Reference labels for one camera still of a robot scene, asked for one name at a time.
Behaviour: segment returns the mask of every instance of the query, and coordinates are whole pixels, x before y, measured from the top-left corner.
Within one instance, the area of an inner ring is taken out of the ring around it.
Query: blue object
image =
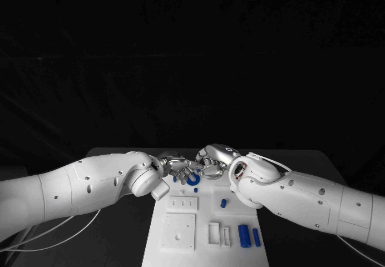
[[[261,246],[259,230],[256,228],[253,229],[253,234],[254,234],[256,246]]]
[[[199,181],[201,181],[201,177],[199,175],[197,175],[195,173],[192,173],[192,175],[195,176],[195,182],[191,180],[191,178],[188,178],[188,185],[198,185],[199,184]]]
[[[251,236],[248,234],[248,227],[246,224],[238,225],[240,241],[243,248],[251,248]]]
[[[223,199],[221,207],[223,207],[223,208],[227,207],[227,200],[225,200],[225,199]]]

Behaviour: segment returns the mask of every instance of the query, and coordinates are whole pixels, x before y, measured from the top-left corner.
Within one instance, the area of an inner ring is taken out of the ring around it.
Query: hole
[[[88,185],[88,187],[87,187],[87,192],[88,192],[88,193],[93,192],[93,185]]]

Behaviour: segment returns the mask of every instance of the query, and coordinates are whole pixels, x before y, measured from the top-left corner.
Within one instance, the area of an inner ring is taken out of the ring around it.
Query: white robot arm
[[[202,165],[178,153],[163,158],[143,152],[88,157],[41,175],[0,182],[0,242],[45,221],[91,213],[129,194],[152,193],[159,201],[169,193],[163,177],[184,181]]]
[[[280,173],[254,153],[241,156],[214,144],[201,150],[202,176],[230,176],[231,190],[243,203],[263,206],[306,228],[352,238],[385,251],[385,197],[296,171]]]

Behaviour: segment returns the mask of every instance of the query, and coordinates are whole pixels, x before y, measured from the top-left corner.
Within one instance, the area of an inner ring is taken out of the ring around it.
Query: metal robot hand
[[[169,174],[176,176],[184,185],[186,184],[189,178],[195,182],[194,171],[195,169],[204,168],[202,164],[188,160],[176,151],[163,152],[158,158],[166,162],[163,177]]]
[[[240,152],[227,145],[212,144],[199,151],[197,162],[204,159],[205,168],[201,176],[210,180],[223,177],[224,171],[230,169],[233,161],[241,156]]]

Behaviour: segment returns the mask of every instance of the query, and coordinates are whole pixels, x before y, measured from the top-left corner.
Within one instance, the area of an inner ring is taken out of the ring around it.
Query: black backdrop
[[[384,194],[384,3],[127,5],[5,20],[2,163],[35,174],[93,147],[253,143],[322,150]]]

